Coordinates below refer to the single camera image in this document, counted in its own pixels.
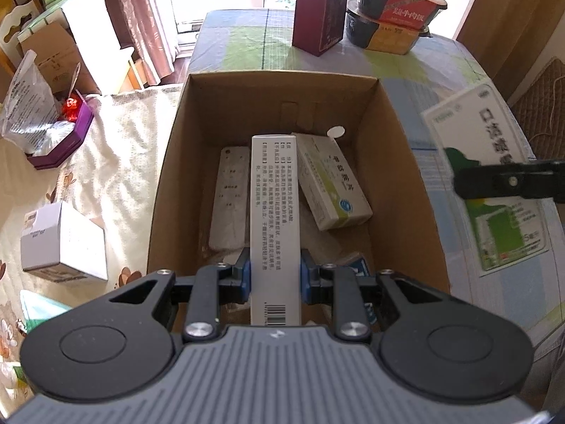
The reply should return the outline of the checkered tablecloth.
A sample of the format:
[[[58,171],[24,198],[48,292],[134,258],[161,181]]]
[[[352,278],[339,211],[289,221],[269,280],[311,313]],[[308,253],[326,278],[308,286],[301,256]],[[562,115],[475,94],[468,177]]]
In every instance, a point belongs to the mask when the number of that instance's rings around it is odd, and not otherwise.
[[[436,217],[458,298],[523,327],[536,345],[564,331],[564,232],[551,200],[465,203],[452,187],[461,166],[524,163],[534,154],[495,86],[454,40],[419,39],[406,55],[343,40],[324,55],[291,44],[292,14],[209,13],[191,56],[194,73],[298,70],[377,78],[397,112]]]

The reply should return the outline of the white cardboard box on bed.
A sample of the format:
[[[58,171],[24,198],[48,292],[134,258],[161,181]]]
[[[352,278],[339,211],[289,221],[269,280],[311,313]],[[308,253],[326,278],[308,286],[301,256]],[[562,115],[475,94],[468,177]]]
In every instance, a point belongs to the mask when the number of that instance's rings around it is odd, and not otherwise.
[[[108,279],[105,231],[66,202],[25,215],[20,255],[22,270],[45,281]]]

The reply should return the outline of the cream bed blanket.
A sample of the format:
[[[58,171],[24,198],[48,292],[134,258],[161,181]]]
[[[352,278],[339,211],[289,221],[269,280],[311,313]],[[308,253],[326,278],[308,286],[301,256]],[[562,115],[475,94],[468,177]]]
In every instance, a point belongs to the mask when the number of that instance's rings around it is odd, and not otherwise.
[[[181,90],[173,84],[89,96],[94,120],[84,143],[54,170],[35,170],[17,147],[2,141],[2,360],[19,358],[21,291],[74,307],[147,271],[155,194]],[[60,285],[23,272],[20,235],[25,216],[57,201],[72,205],[105,230],[107,281]]]

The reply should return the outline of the brown curtain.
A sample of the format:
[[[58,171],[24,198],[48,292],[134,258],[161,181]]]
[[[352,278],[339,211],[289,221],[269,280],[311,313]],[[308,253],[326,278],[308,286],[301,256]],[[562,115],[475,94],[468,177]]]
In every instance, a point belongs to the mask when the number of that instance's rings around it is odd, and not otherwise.
[[[117,32],[128,35],[151,85],[173,73],[179,41],[172,0],[105,0]]]

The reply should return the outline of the maroon paper bag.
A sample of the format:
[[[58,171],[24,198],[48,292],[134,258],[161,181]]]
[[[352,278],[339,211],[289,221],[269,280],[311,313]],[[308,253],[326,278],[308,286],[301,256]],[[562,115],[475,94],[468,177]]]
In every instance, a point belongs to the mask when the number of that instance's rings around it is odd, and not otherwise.
[[[343,38],[347,0],[296,0],[292,46],[319,57]]]

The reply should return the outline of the brown cardboard box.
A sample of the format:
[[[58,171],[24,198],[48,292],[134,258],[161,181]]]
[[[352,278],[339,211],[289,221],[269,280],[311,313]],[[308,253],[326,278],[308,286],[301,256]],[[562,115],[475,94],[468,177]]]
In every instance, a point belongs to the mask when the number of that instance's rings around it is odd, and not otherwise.
[[[339,146],[373,214],[338,243],[447,291],[444,250],[413,150],[374,78],[300,72],[195,74],[181,94],[158,184],[148,269],[192,275],[209,255],[214,184],[225,147],[251,152],[249,198],[237,227],[251,247],[251,321],[318,320],[300,296],[297,141],[341,126]]]

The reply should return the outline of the purple octagonal box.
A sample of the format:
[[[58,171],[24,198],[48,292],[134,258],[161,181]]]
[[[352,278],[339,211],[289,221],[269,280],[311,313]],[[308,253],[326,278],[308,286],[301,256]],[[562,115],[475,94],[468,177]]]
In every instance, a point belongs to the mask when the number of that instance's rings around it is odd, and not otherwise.
[[[78,91],[73,93],[73,98],[78,99],[77,119],[73,123],[61,120],[54,124],[48,130],[40,150],[27,156],[28,162],[36,170],[59,167],[83,144],[94,120],[94,113]]]

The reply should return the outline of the lower yellow noodle bowl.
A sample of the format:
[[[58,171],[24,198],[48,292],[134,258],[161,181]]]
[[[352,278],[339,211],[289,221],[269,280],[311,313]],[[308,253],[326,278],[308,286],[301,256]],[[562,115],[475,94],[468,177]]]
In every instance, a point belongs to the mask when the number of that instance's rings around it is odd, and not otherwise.
[[[417,31],[376,22],[354,10],[347,10],[345,32],[347,39],[359,48],[393,55],[406,55],[420,39],[431,36],[427,27]]]

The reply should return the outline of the clear plastic bag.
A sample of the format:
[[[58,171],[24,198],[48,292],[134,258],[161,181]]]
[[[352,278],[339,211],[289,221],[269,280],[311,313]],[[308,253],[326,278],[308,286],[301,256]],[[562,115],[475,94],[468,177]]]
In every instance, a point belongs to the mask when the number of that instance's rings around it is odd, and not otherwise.
[[[69,136],[75,124],[61,120],[62,105],[26,51],[1,108],[1,137],[25,154],[46,156]]]

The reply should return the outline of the long white medicine box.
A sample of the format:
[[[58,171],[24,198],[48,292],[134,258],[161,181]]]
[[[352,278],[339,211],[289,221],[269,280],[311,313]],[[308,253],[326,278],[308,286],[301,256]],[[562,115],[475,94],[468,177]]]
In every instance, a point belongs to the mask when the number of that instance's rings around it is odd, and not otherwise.
[[[250,170],[251,324],[302,323],[300,202],[294,135],[254,136]]]

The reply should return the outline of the brown shipping carton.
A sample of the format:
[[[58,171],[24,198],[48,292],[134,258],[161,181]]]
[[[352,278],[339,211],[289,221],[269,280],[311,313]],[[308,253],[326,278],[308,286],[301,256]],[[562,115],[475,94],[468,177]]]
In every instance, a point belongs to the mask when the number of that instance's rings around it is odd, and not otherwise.
[[[20,45],[23,52],[31,50],[36,53],[35,65],[54,94],[69,90],[78,64],[81,65],[81,71],[75,88],[82,94],[100,93],[75,40],[58,23],[46,25]]]

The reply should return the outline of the white remote control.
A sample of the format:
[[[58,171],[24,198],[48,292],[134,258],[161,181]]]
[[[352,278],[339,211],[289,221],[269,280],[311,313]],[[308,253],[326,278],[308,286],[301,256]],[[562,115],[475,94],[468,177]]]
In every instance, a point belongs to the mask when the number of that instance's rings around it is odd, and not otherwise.
[[[249,170],[248,147],[224,147],[220,151],[209,235],[209,247],[214,251],[235,250],[246,244]]]

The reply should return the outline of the blue white card pack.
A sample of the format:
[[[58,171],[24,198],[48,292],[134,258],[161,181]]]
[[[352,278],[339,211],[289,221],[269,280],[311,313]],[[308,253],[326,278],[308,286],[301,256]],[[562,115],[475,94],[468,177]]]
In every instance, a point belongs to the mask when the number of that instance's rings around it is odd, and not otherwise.
[[[366,258],[359,252],[347,255],[344,265],[350,267],[358,276],[367,277],[371,274]]]

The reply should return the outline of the white board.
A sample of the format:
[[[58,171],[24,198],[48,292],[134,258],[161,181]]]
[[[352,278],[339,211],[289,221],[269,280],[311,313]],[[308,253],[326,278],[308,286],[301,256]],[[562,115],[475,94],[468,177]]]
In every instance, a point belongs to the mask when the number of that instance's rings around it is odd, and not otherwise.
[[[105,0],[66,0],[61,10],[97,90],[103,95],[118,94],[134,49],[121,48]]]

